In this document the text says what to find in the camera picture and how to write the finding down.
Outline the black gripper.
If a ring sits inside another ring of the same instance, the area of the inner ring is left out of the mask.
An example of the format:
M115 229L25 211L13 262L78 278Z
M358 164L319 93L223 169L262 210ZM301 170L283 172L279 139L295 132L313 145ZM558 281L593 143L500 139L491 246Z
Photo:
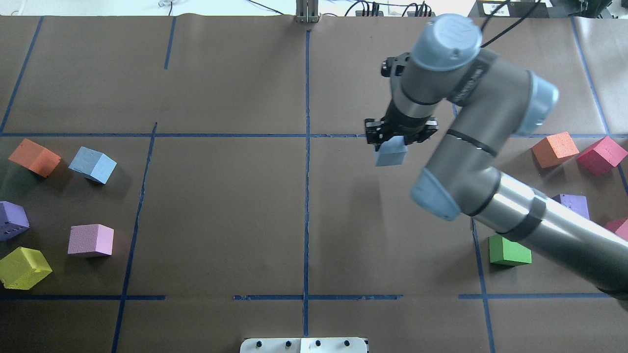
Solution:
M386 141L394 136L402 136L405 145L423 143L438 130L438 122L431 115L426 118L412 118L390 102L382 119L364 119L364 134L369 145L379 151Z

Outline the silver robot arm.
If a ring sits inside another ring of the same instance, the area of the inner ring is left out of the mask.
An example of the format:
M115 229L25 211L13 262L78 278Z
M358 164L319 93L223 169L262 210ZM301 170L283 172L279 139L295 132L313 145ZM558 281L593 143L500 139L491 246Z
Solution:
M559 92L481 44L471 18L431 18L411 51L381 64L391 101L381 119L364 121L367 142L376 151L397 136L421 143L438 129L439 103L459 106L411 190L415 203L446 221L468 215L626 305L626 240L494 168L507 139L542 125Z

